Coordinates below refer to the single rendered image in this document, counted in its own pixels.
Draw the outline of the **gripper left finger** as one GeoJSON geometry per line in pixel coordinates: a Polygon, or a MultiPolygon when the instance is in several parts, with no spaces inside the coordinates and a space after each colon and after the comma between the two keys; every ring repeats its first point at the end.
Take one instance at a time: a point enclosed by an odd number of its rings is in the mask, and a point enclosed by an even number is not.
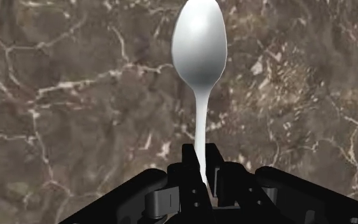
{"type": "Polygon", "coordinates": [[[216,224],[193,145],[167,171],[149,168],[59,224],[216,224]]]}

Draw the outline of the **white spoon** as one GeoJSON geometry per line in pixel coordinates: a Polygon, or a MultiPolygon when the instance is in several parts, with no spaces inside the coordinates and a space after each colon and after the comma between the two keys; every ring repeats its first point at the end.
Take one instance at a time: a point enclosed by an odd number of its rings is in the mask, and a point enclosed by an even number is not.
{"type": "Polygon", "coordinates": [[[226,29],[216,0],[187,0],[172,35],[172,62],[192,89],[196,104],[195,152],[207,184],[205,134],[209,96],[221,78],[228,56],[226,29]]]}

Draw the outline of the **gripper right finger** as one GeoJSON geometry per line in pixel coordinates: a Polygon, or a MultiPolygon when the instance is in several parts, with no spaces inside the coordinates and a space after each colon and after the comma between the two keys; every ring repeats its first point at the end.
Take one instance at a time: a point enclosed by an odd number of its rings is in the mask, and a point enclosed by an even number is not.
{"type": "Polygon", "coordinates": [[[207,177],[221,207],[237,203],[241,224],[358,224],[358,201],[271,166],[250,173],[206,149],[207,177]]]}

